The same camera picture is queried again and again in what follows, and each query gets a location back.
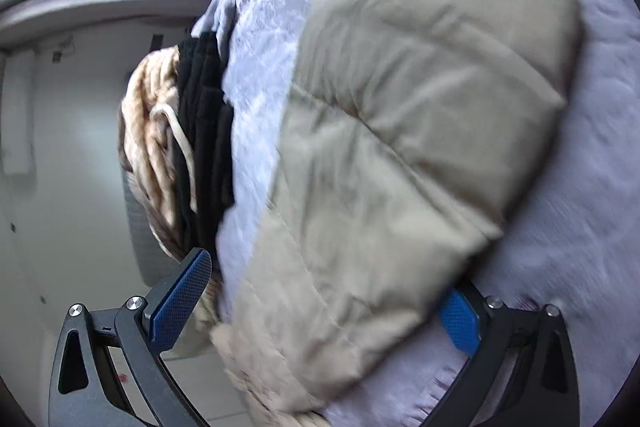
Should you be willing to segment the black garment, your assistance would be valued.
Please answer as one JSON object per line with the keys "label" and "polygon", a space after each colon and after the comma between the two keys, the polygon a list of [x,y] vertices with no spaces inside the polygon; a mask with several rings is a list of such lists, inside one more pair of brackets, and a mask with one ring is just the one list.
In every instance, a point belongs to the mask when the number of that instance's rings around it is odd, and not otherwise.
{"label": "black garment", "polygon": [[177,118],[193,153],[193,168],[174,150],[180,245],[202,247],[219,268],[216,237],[224,213],[233,206],[231,129],[234,109],[222,90],[216,35],[204,32],[179,44]]}

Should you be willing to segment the beige puffer jacket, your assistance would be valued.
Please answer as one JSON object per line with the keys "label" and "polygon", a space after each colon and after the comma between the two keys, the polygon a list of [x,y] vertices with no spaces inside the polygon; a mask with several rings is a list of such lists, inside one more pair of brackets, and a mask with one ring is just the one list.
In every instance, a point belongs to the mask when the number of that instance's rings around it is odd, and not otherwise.
{"label": "beige puffer jacket", "polygon": [[544,157],[579,0],[314,0],[232,320],[261,426],[321,426],[433,313]]}

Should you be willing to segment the striped beige robe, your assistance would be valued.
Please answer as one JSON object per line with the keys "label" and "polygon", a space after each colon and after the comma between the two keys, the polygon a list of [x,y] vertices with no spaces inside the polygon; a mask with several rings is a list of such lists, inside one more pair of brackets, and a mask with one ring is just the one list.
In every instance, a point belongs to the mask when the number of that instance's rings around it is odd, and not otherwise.
{"label": "striped beige robe", "polygon": [[177,118],[179,45],[149,53],[131,74],[118,110],[118,155],[126,181],[160,250],[181,261],[174,150],[193,168]]}

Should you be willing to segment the lavender plush bed blanket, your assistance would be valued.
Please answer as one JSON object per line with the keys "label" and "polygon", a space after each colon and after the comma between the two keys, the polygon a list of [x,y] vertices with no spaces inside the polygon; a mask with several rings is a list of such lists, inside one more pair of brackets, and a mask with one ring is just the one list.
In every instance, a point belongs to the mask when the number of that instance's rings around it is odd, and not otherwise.
{"label": "lavender plush bed blanket", "polygon": [[[235,109],[235,203],[218,235],[219,326],[232,320],[253,254],[313,1],[212,0],[194,26],[217,37],[224,92]],[[579,2],[582,41],[551,141],[500,239],[460,277],[512,309],[558,308],[576,364],[578,424],[592,426],[639,355],[639,11],[634,0]],[[466,360],[438,319],[438,303],[367,377],[321,410],[321,426],[427,419]]]}

